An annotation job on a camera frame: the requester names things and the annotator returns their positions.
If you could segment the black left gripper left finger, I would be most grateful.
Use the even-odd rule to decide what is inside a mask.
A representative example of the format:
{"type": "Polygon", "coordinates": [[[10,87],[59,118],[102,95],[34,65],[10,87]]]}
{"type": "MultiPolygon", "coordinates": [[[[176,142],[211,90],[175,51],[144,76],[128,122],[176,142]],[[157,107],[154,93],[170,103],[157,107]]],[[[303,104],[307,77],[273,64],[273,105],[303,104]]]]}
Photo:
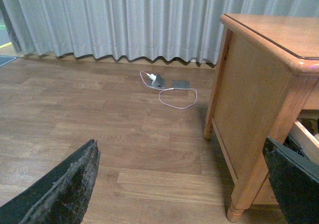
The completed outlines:
{"type": "Polygon", "coordinates": [[[100,150],[91,139],[0,208],[2,224],[80,224],[95,186],[100,150]]]}

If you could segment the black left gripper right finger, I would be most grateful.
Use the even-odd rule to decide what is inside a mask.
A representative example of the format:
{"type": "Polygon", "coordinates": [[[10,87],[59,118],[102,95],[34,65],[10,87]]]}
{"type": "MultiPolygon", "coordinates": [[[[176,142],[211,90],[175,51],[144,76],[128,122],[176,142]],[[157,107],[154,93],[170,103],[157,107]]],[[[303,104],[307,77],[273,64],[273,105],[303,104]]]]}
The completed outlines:
{"type": "Polygon", "coordinates": [[[263,156],[275,198],[290,224],[319,222],[319,166],[267,137],[263,156]]]}

